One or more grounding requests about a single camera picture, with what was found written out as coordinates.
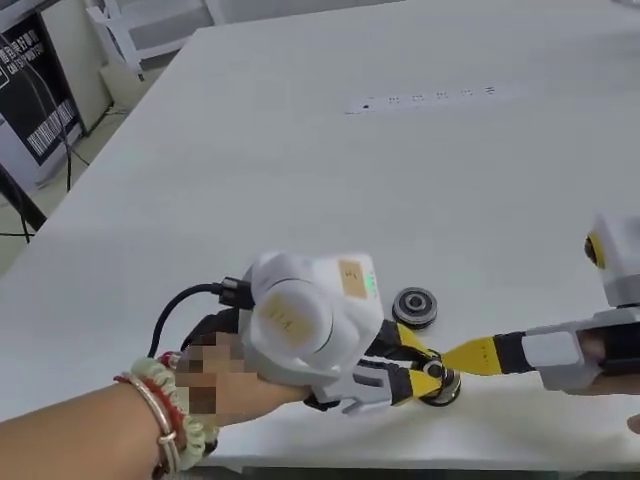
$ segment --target beaded bracelet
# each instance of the beaded bracelet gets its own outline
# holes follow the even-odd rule
[[[171,410],[176,410],[182,416],[181,431],[184,437],[181,437],[181,439],[184,442],[181,444],[183,450],[180,453],[178,469],[188,470],[195,466],[204,455],[215,448],[218,428],[204,424],[189,415],[188,404],[185,405],[182,397],[178,395],[175,373],[158,360],[148,357],[141,358],[133,364],[131,372],[155,384],[159,388],[162,397],[166,398],[171,405]]]

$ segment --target black bearing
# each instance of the black bearing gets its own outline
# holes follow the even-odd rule
[[[409,287],[396,295],[391,309],[393,318],[412,330],[422,330],[438,315],[438,302],[424,288]]]
[[[460,373],[442,365],[440,360],[432,359],[414,365],[432,377],[442,378],[442,388],[437,392],[420,397],[420,401],[432,407],[446,407],[460,396],[462,379]]]

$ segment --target white plastic housing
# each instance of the white plastic housing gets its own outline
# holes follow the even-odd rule
[[[604,261],[600,275],[610,305],[640,302],[640,217],[598,215],[591,237]]]
[[[250,363],[267,380],[328,384],[350,372],[384,310],[365,254],[261,256],[248,272],[255,308],[241,318]]]

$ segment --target black banner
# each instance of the black banner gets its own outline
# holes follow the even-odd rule
[[[0,37],[0,113],[39,165],[62,142],[62,125],[69,133],[78,124],[55,53],[47,48],[37,15],[31,15]],[[42,81],[27,67],[29,63]]]

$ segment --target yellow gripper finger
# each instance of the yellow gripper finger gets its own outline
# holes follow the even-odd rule
[[[446,368],[473,375],[507,375],[534,370],[522,347],[524,332],[470,340],[442,354]]]

